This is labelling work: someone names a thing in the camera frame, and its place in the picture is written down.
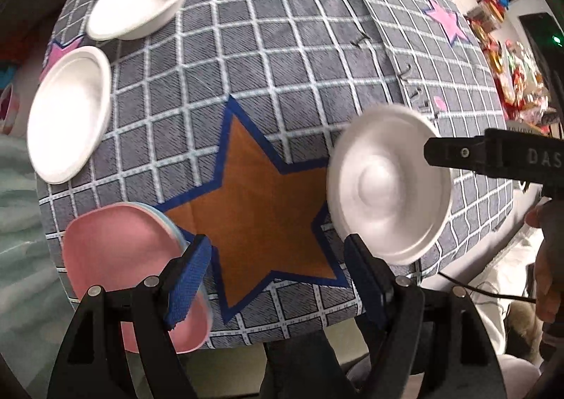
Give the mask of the person's right hand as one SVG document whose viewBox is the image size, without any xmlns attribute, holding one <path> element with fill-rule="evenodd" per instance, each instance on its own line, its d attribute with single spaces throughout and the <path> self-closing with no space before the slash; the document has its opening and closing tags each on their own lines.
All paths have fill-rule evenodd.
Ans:
<svg viewBox="0 0 564 399">
<path fill-rule="evenodd" d="M 534 264 L 535 311 L 541 321 L 551 324 L 556 320 L 563 293 L 563 201 L 537 205 L 526 214 L 525 222 L 543 233 Z"/>
</svg>

